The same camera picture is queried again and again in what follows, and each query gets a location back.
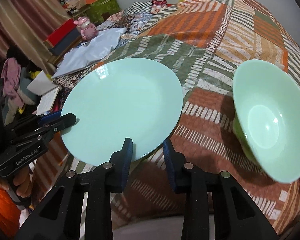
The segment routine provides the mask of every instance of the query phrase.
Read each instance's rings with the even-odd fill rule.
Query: striped curtain
[[[67,19],[58,0],[0,0],[0,61],[15,44],[39,68],[53,73],[47,62],[51,54],[42,42]]]

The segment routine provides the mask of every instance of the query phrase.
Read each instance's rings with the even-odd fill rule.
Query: white cloth
[[[71,74],[85,69],[92,62],[103,59],[118,45],[120,37],[127,28],[112,28],[100,31],[90,43],[74,48],[65,54],[62,63],[52,78]]]

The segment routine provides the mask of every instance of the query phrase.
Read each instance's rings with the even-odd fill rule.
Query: green storage box
[[[90,18],[90,21],[99,25],[108,19],[111,15],[120,12],[117,0],[98,0],[90,4],[85,14]]]

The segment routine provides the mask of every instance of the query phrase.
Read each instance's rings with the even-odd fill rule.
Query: pink pig figurine
[[[78,20],[73,23],[80,27],[81,36],[85,41],[91,40],[98,34],[96,26],[90,22],[88,17],[79,17]]]

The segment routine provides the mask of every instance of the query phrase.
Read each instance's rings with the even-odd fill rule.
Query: bowl
[[[300,177],[300,89],[276,65],[252,59],[233,78],[234,133],[248,159],[273,180]]]

